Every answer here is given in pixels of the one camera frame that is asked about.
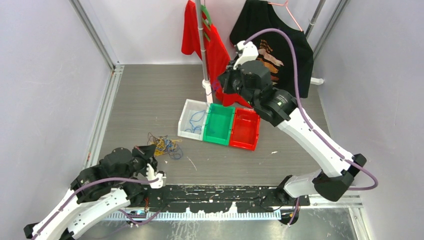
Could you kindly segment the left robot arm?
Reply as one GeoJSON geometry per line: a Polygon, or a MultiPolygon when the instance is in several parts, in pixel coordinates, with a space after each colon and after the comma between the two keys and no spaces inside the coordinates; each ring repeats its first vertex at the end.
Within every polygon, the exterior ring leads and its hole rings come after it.
{"type": "Polygon", "coordinates": [[[28,240],[77,240],[109,214],[146,203],[147,188],[163,187],[156,145],[118,147],[83,169],[63,199],[40,222],[23,228],[28,240]]]}

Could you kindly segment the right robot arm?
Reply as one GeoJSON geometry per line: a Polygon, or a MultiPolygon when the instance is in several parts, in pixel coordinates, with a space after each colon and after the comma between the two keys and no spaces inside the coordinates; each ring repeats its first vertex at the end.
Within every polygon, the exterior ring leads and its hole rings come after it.
{"type": "Polygon", "coordinates": [[[231,60],[218,77],[222,91],[242,97],[259,117],[293,138],[320,169],[305,175],[288,175],[278,186],[277,198],[291,205],[298,197],[319,194],[337,202],[351,187],[367,159],[336,144],[306,114],[289,92],[273,87],[271,73],[258,60],[237,64],[231,60]]]}

